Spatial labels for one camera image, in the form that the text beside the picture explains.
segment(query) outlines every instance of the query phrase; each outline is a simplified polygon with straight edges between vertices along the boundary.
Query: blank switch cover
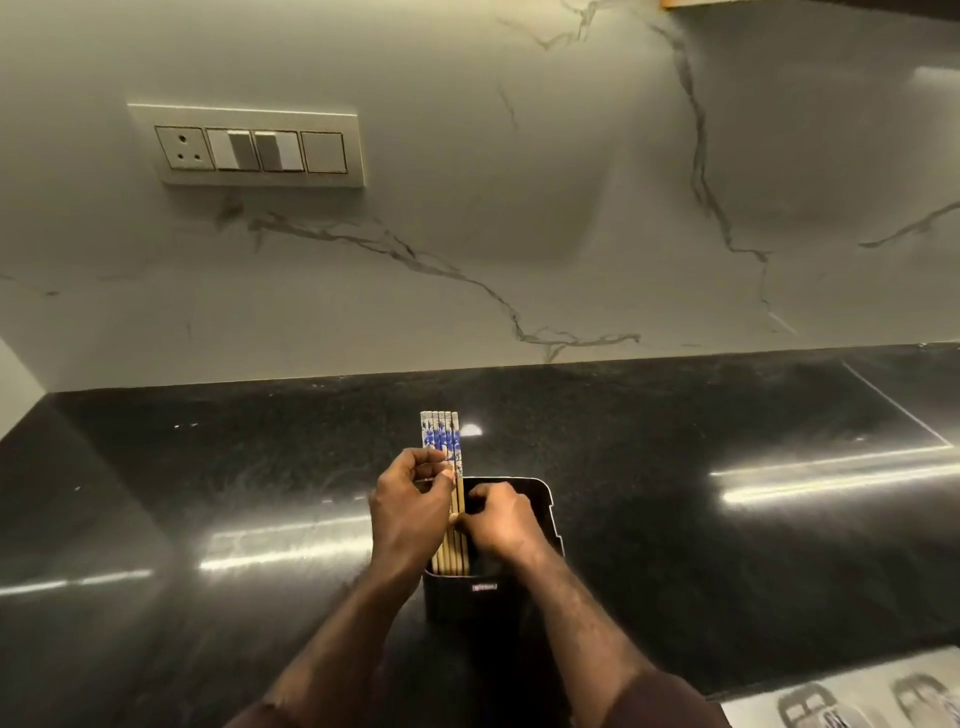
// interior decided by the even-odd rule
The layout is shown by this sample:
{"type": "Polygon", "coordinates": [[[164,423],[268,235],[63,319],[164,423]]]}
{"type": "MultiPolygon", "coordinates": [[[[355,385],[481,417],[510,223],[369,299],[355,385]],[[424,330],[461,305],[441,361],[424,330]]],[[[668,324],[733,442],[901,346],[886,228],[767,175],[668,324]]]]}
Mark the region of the blank switch cover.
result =
{"type": "Polygon", "coordinates": [[[303,153],[308,172],[346,174],[344,136],[340,133],[304,132],[303,153]]]}

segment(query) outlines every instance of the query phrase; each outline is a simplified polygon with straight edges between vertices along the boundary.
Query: gray marble vein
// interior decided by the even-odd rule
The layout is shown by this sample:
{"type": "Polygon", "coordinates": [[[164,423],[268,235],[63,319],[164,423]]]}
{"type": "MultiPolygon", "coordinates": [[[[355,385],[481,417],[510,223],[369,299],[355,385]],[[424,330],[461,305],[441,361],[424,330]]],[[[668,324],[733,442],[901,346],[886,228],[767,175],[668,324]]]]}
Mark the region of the gray marble vein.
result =
{"type": "Polygon", "coordinates": [[[677,78],[693,111],[694,128],[696,130],[696,144],[693,149],[693,165],[690,172],[690,187],[693,190],[693,196],[696,198],[697,203],[706,210],[708,215],[716,222],[724,247],[734,255],[749,255],[760,264],[760,277],[757,291],[760,302],[763,303],[769,312],[771,306],[770,301],[767,299],[766,284],[767,269],[770,266],[770,256],[772,253],[771,251],[764,251],[759,248],[740,248],[736,245],[733,237],[733,223],[731,222],[730,216],[727,214],[727,211],[723,209],[712,187],[710,187],[707,171],[707,110],[700,102],[696,93],[693,65],[690,62],[686,44],[682,38],[675,36],[658,25],[647,23],[647,27],[662,37],[673,51],[673,65],[677,71],[677,78]]]}
{"type": "Polygon", "coordinates": [[[896,243],[900,239],[911,235],[914,232],[924,233],[930,232],[933,230],[933,224],[937,222],[942,217],[950,215],[952,212],[960,209],[960,202],[950,203],[949,205],[943,206],[940,209],[936,209],[933,212],[930,212],[928,215],[925,215],[920,220],[917,220],[914,223],[910,223],[904,228],[900,228],[898,231],[892,235],[887,235],[886,237],[880,238],[879,240],[874,240],[869,243],[857,243],[860,248],[879,248],[886,245],[887,243],[896,243]]]}
{"type": "MultiPolygon", "coordinates": [[[[235,200],[228,199],[226,204],[232,206],[231,219],[236,219],[242,215],[242,210],[239,213],[236,211],[237,202],[235,200]]],[[[222,211],[221,214],[218,214],[217,220],[221,220],[224,217],[225,215],[222,211]]],[[[640,342],[640,334],[638,333],[608,333],[592,339],[576,336],[569,331],[557,331],[550,327],[541,328],[538,331],[529,333],[520,323],[519,311],[486,283],[471,278],[455,265],[443,260],[437,255],[417,250],[408,242],[391,232],[383,223],[378,220],[373,221],[380,227],[379,234],[365,235],[361,234],[360,231],[357,233],[344,231],[345,228],[357,228],[357,226],[352,223],[336,222],[327,226],[313,228],[270,212],[263,216],[250,219],[247,223],[247,230],[253,234],[254,251],[259,251],[263,247],[267,233],[282,233],[323,243],[352,245],[367,253],[384,255],[414,273],[457,280],[461,283],[479,288],[487,296],[496,301],[507,318],[510,319],[513,335],[517,341],[524,344],[544,347],[543,360],[545,363],[554,361],[557,356],[567,348],[608,347],[626,341],[633,341],[637,344],[640,342]]]]}
{"type": "Polygon", "coordinates": [[[563,48],[565,46],[587,40],[589,27],[593,24],[593,19],[596,17],[598,12],[607,10],[609,8],[615,8],[620,5],[625,5],[629,1],[630,0],[590,0],[590,2],[588,2],[583,8],[574,8],[572,5],[563,0],[563,2],[561,2],[561,7],[577,15],[580,18],[580,23],[577,25],[575,30],[559,33],[551,37],[541,37],[523,23],[517,22],[511,18],[497,17],[496,22],[506,28],[523,33],[525,36],[533,40],[544,51],[552,51],[554,48],[563,48]]]}
{"type": "Polygon", "coordinates": [[[507,96],[507,91],[504,89],[502,83],[498,83],[496,85],[496,92],[500,96],[500,101],[503,102],[503,106],[507,110],[507,113],[510,114],[510,126],[514,128],[514,132],[519,132],[520,125],[516,121],[516,109],[514,109],[514,105],[510,101],[510,97],[507,96]]]}

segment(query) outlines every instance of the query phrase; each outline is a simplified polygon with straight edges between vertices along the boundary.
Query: bundle of chopsticks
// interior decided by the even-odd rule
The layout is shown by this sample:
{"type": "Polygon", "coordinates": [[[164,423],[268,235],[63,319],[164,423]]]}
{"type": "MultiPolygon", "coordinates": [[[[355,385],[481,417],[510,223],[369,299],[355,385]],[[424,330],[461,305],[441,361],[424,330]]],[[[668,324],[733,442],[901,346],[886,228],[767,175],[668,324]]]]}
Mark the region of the bundle of chopsticks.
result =
{"type": "MultiPolygon", "coordinates": [[[[438,449],[447,457],[456,473],[456,490],[450,494],[450,513],[462,513],[464,505],[464,458],[460,452],[460,417],[456,412],[420,412],[420,434],[425,448],[438,449]]],[[[454,528],[444,533],[444,542],[430,560],[434,573],[443,576],[467,576],[470,560],[467,537],[454,528]]]]}

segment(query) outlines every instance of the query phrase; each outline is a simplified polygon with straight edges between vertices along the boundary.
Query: white marble wall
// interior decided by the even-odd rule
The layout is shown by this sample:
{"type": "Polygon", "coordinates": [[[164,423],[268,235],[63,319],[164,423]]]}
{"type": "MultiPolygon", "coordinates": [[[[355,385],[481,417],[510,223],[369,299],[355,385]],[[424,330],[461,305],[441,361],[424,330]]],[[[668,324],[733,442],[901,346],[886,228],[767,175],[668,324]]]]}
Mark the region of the white marble wall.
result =
{"type": "Polygon", "coordinates": [[[58,390],[960,335],[960,24],[657,4],[8,4],[0,335],[58,390]],[[369,187],[165,189],[128,101],[356,110],[369,187]]]}

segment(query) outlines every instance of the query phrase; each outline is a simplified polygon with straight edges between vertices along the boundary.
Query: black granite countertop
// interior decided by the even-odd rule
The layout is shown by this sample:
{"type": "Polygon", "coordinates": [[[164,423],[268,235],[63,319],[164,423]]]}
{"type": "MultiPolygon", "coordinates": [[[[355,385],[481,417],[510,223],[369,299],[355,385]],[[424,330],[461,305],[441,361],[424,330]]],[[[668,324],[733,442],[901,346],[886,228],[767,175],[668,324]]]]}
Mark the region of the black granite countertop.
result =
{"type": "MultiPolygon", "coordinates": [[[[482,430],[468,474],[550,485],[567,560],[705,693],[952,643],[958,381],[943,345],[49,396],[0,443],[0,710],[222,724],[362,568],[425,408],[482,430]]],[[[506,724],[490,657],[418,592],[372,723],[506,724]]]]}

